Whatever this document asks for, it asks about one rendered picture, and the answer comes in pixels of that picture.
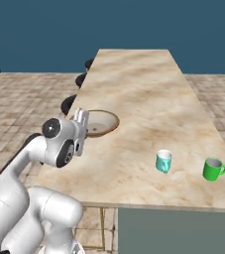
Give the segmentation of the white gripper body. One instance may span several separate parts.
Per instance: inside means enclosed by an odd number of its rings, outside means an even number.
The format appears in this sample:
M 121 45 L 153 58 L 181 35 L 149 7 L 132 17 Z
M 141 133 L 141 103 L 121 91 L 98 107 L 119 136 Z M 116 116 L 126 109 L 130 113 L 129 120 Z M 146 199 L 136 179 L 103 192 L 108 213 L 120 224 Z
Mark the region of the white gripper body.
M 74 138 L 75 139 L 84 139 L 87 133 L 87 125 L 89 119 L 89 112 L 77 108 L 73 115 L 73 125 L 74 125 Z

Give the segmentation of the round brown-rimmed sink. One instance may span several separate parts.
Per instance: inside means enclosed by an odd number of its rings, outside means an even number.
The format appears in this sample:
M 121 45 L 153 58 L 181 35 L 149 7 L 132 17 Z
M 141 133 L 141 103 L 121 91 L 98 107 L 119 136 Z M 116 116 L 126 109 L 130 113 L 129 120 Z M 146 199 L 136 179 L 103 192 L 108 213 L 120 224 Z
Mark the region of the round brown-rimmed sink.
M 120 123 L 119 117 L 106 110 L 90 110 L 87 123 L 87 136 L 99 137 L 114 131 Z

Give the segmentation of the teal mug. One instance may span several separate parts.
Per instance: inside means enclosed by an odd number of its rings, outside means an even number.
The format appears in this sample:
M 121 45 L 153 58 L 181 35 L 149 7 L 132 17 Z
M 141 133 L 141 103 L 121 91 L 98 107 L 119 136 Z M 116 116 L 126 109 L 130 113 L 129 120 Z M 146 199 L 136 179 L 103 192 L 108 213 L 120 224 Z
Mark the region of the teal mug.
M 159 150 L 156 158 L 156 168 L 165 174 L 169 172 L 171 165 L 171 151 Z

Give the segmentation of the green mug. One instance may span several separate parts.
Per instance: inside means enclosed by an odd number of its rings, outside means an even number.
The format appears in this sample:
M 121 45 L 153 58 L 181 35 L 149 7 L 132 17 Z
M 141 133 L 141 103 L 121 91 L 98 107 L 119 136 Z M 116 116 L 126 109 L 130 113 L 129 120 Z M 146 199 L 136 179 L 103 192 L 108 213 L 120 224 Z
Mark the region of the green mug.
M 219 176 L 225 174 L 225 165 L 216 158 L 208 157 L 203 167 L 203 177 L 211 182 L 215 182 Z

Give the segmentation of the grey-green island cabinet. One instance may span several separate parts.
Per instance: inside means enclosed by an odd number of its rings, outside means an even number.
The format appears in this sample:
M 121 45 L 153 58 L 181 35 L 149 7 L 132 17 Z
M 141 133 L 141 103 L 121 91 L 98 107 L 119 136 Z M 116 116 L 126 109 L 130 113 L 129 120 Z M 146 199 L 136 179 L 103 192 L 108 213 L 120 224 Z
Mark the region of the grey-green island cabinet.
M 119 254 L 225 254 L 225 213 L 118 210 Z

